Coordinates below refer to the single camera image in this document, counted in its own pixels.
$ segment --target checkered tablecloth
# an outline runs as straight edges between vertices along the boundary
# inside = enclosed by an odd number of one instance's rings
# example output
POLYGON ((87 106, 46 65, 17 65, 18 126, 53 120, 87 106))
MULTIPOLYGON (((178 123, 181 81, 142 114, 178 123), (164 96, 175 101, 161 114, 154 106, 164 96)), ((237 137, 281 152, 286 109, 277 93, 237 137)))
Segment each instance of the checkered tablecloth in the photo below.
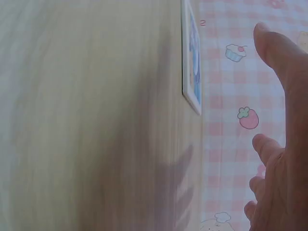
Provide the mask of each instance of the checkered tablecloth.
POLYGON ((256 52, 253 29, 262 21, 308 46, 308 0, 202 0, 199 11, 204 78, 201 230, 218 224, 220 231, 247 231, 244 205, 255 199, 249 180, 264 175, 252 138, 264 133, 285 145, 284 92, 256 52))

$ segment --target hand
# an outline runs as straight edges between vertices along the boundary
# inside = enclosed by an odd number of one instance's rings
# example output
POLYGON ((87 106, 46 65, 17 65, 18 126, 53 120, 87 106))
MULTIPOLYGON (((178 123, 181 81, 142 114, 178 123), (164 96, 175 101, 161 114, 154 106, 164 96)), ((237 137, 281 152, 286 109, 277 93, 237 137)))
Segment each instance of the hand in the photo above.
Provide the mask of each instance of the hand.
POLYGON ((308 230, 308 54, 263 23, 256 25, 254 40, 285 92, 286 147, 261 134, 254 137, 266 175, 250 180, 257 204, 249 202, 245 214, 251 231, 308 230))

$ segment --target picture frame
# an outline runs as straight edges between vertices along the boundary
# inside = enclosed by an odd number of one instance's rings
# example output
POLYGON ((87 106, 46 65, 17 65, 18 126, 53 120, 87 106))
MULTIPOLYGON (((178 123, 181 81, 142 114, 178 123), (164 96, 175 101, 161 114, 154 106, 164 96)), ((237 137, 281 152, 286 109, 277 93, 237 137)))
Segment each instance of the picture frame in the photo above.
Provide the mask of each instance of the picture frame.
POLYGON ((189 0, 181 3, 182 94, 197 114, 202 113, 200 37, 189 0))

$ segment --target fingernail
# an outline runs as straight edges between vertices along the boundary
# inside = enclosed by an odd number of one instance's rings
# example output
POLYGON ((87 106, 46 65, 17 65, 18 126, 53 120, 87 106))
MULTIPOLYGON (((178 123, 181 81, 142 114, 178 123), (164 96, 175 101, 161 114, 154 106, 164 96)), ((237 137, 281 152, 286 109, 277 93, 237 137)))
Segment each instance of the fingernail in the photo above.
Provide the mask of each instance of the fingernail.
POLYGON ((257 23, 256 29, 258 29, 260 32, 270 31, 270 28, 265 23, 257 23))

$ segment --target strawberry print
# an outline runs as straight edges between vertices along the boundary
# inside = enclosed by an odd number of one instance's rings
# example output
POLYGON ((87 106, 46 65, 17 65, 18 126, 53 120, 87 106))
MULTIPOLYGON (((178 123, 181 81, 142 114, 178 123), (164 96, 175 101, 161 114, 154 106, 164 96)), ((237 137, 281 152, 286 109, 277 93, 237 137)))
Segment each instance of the strawberry print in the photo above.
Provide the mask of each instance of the strawberry print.
POLYGON ((259 125, 259 117, 253 109, 241 107, 237 115, 240 124, 246 129, 255 129, 259 125))

